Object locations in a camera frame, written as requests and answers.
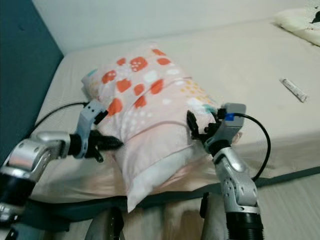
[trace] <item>pillowcase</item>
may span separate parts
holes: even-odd
[[[188,163],[207,156],[191,140],[187,111],[203,130],[215,121],[214,101],[156,44],[93,70],[82,82],[108,110],[99,131],[124,142],[114,159],[126,186],[128,212]]]
[[[320,6],[288,9],[279,12],[274,19],[280,27],[320,46]]]

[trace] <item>floor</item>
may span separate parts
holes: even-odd
[[[320,174],[259,189],[266,240],[315,240],[320,236]],[[221,196],[215,198],[215,236],[227,239],[225,213]],[[199,216],[201,199],[170,203],[123,214],[126,240],[197,240],[203,220]],[[74,223],[69,232],[43,238],[19,240],[84,240],[91,220]]]

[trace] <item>bed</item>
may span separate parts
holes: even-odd
[[[243,103],[247,113],[262,122],[271,136],[271,157],[258,186],[320,173],[320,48],[275,26],[272,20],[233,24],[189,34],[109,44],[67,54],[58,67],[38,118],[67,103],[88,98],[81,79],[92,69],[112,61],[145,42],[155,41],[218,102]],[[288,78],[308,95],[299,102],[280,82]],[[63,110],[49,118],[37,131],[67,131],[76,128],[81,108]],[[235,146],[249,163],[259,169],[261,153],[257,128],[244,126]],[[219,181],[210,161],[203,161],[191,174],[157,189],[140,207],[201,197],[219,192]],[[112,161],[88,159],[52,161],[36,185],[29,213],[41,208],[51,217],[31,217],[24,222],[52,231],[67,230],[69,222],[92,218],[99,211],[118,206],[126,198],[121,173]]]

